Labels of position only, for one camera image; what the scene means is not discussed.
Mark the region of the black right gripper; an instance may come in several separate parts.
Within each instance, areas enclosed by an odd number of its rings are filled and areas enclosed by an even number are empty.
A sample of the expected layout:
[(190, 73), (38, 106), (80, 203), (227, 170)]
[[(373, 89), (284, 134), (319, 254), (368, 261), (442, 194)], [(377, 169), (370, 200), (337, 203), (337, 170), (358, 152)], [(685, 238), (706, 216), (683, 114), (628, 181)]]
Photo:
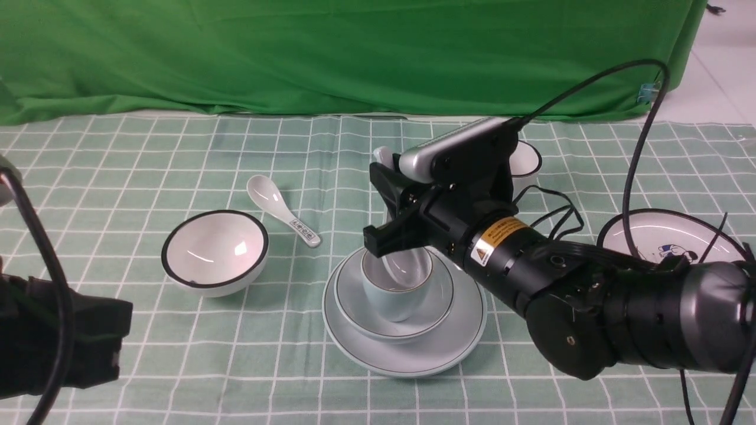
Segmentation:
[(381, 258), (434, 247), (478, 283), (507, 280), (527, 233), (515, 219), (509, 162), (492, 177), (450, 184), (419, 183), (372, 162), (369, 178), (388, 223), (363, 229), (367, 252)]

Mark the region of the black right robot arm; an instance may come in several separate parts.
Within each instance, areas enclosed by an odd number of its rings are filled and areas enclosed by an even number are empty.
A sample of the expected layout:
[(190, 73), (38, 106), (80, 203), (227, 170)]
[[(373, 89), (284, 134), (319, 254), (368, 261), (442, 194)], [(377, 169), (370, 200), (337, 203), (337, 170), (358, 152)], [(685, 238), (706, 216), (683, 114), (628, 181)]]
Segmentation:
[(622, 363), (748, 376), (754, 363), (754, 266), (661, 263), (543, 236), (516, 218), (516, 130), (460, 129), (419, 145), (425, 164), (369, 166), (391, 215), (364, 229), (380, 258), (433, 247), (524, 318), (546, 360), (589, 380)]

